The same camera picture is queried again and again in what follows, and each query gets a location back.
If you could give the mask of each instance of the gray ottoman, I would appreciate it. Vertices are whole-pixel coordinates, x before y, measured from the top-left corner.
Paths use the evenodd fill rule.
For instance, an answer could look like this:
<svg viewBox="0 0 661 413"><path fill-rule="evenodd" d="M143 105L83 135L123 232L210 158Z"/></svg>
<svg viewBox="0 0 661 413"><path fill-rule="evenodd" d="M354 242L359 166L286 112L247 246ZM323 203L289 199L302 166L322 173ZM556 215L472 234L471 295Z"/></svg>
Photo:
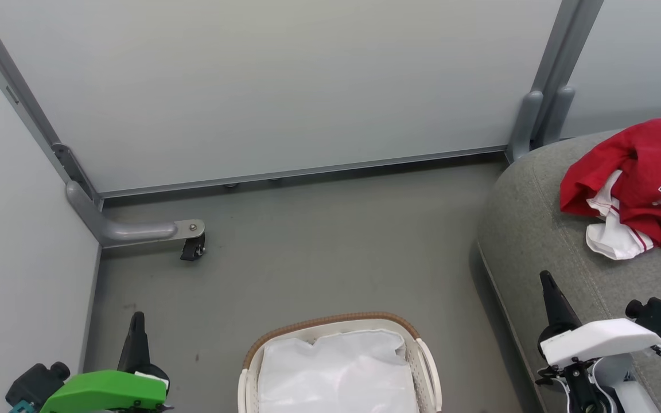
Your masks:
<svg viewBox="0 0 661 413"><path fill-rule="evenodd" d="M611 261L585 245L592 217L559 211L567 167L617 131L568 139L523 157L501 175L479 226L478 243L531 379L546 366L537 338L547 325L538 274L549 270L581 321L624 317L627 303L661 298L661 249ZM634 355L642 385L661 410L661 358ZM560 413L564 395L538 388L543 408Z"/></svg>

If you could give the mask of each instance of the laundry basket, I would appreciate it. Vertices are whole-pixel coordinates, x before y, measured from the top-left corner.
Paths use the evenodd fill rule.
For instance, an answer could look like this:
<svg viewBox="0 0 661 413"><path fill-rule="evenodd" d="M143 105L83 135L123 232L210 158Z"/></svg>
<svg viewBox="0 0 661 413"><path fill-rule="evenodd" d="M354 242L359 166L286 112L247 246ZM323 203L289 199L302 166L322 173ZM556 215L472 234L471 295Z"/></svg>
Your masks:
<svg viewBox="0 0 661 413"><path fill-rule="evenodd" d="M388 312L359 312L299 322L268 332L257 340L244 358L244 368L239 377L239 413L259 413L257 386L268 342L290 338L315 342L318 337L330 334L375 329L395 332L405 340L405 358L412 369L419 413L442 411L443 397L433 355L412 324Z"/></svg>

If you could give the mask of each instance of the brown basket rim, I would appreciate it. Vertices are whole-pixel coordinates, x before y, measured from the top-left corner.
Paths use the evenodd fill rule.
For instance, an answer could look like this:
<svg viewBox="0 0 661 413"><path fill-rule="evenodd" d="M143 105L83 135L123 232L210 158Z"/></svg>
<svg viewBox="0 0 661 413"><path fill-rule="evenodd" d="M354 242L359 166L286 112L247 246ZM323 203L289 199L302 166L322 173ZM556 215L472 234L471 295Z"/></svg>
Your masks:
<svg viewBox="0 0 661 413"><path fill-rule="evenodd" d="M302 329L309 329L310 327L322 326L323 324L333 324L334 322L357 321L357 320L393 321L404 327L410 333L410 335L412 335L412 338L414 338L415 340L420 338L419 333L417 332L417 330L415 330L415 327L412 327L412 324L410 324L409 321L406 321L404 318L396 314L391 314L391 312L383 312L383 311L351 312L347 314L332 315L330 317L320 317L308 321L296 322L296 324L291 324L289 326L281 327L280 329L276 329L268 332L265 335L262 335L259 338L259 340L256 340L254 344L251 345L251 348L249 348L249 351L246 353L246 357L244 357L243 368L249 369L251 360L254 358L254 355L257 353L257 351L259 351L259 348L262 347L262 345L264 345L265 342L268 342L275 337L291 332L296 332Z"/></svg>

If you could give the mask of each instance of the red clothing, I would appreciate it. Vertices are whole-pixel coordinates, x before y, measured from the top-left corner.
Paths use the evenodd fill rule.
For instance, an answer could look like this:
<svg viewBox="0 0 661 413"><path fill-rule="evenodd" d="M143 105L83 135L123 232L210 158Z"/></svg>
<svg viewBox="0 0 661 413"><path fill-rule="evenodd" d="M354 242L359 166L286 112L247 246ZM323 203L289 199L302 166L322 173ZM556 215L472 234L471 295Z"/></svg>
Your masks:
<svg viewBox="0 0 661 413"><path fill-rule="evenodd" d="M623 172L611 195L621 203L621 223L646 233L661 247L661 119L626 128L575 162L562 179L561 210L598 215L585 200L617 169Z"/></svg>

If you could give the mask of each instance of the floor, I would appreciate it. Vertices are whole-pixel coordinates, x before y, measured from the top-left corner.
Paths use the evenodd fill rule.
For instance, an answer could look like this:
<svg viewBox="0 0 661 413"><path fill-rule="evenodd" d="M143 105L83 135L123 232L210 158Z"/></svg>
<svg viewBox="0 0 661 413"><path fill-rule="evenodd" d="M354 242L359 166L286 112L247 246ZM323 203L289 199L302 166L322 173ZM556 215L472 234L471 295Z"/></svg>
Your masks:
<svg viewBox="0 0 661 413"><path fill-rule="evenodd" d="M503 168L498 157L433 162L111 206L124 221L205 220L207 255L180 261L180 243L106 251L86 370L115 368L131 314L144 311L176 411L236 411L242 360L262 334L389 311L429 345L444 410L537 411L474 248Z"/></svg>

